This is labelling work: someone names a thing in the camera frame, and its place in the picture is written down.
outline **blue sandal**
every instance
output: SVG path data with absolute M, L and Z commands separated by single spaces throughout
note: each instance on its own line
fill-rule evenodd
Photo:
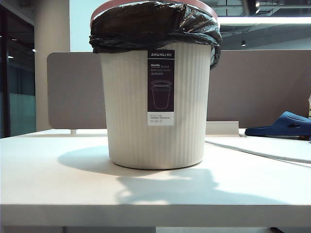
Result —
M 248 128 L 249 136 L 311 136 L 311 119 L 284 112 L 272 125 Z

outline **pink rim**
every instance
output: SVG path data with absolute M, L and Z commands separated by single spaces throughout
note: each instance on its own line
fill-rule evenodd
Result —
M 93 12 L 91 16 L 90 27 L 92 25 L 94 18 L 101 12 L 108 10 L 115 6 L 124 5 L 124 4 L 132 3 L 132 2 L 139 2 L 139 1 L 143 1 L 143 0 L 109 0 L 105 2 Z M 210 6 L 206 5 L 205 3 L 199 0 L 158 0 L 158 2 L 172 2 L 172 3 L 177 2 L 177 3 L 184 3 L 184 4 L 191 5 L 191 6 L 195 6 L 201 9 L 202 11 L 206 12 L 210 16 L 214 17 L 218 23 L 218 16 L 216 12 Z

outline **ceiling light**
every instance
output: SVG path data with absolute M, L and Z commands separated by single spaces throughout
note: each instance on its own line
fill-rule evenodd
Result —
M 218 17 L 220 25 L 311 24 L 311 17 Z
M 253 16 L 259 12 L 260 3 L 258 0 L 242 0 L 243 15 Z

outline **trash can illustration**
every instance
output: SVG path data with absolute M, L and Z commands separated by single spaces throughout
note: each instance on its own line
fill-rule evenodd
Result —
M 112 162 L 140 169 L 200 162 L 209 69 L 222 41 L 216 13 L 198 0 L 110 0 L 94 11 L 90 25 L 90 44 L 102 60 Z M 173 51 L 174 58 L 149 57 L 157 51 Z
M 152 81 L 151 85 L 155 108 L 166 109 L 169 105 L 172 83 L 166 80 L 156 80 Z

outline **desk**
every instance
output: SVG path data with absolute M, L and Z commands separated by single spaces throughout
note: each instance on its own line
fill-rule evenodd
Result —
M 136 170 L 106 130 L 0 140 L 4 226 L 311 226 L 311 168 L 206 144 L 201 163 Z

